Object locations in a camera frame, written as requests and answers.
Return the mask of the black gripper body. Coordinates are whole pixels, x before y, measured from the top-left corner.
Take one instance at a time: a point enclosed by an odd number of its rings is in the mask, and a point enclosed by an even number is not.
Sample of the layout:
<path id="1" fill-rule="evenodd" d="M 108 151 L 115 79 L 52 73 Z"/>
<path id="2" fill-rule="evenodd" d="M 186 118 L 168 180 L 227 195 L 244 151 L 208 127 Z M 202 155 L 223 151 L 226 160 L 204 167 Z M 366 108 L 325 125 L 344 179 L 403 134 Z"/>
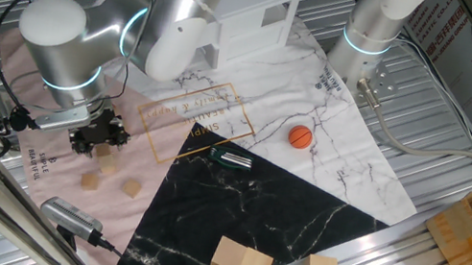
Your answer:
<path id="1" fill-rule="evenodd" d="M 76 136 L 94 145 L 103 143 L 113 145 L 115 133 L 122 128 L 125 130 L 123 118 L 107 108 L 86 127 L 72 129 L 69 136 Z"/>

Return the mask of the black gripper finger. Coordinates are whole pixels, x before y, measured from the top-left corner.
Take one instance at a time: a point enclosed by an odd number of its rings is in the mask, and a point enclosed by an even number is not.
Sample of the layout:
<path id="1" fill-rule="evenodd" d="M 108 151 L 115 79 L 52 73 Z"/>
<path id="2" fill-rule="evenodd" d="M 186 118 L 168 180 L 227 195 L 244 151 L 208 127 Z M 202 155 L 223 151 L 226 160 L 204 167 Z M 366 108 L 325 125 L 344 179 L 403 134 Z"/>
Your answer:
<path id="1" fill-rule="evenodd" d="M 126 143 L 129 142 L 129 140 L 130 140 L 129 133 L 126 132 L 126 130 L 122 128 L 115 133 L 112 144 L 118 147 L 118 149 L 121 149 L 122 146 L 124 146 Z"/>
<path id="2" fill-rule="evenodd" d="M 92 157 L 92 151 L 94 144 L 92 142 L 77 138 L 76 136 L 70 136 L 70 144 L 72 151 L 77 155 Z"/>

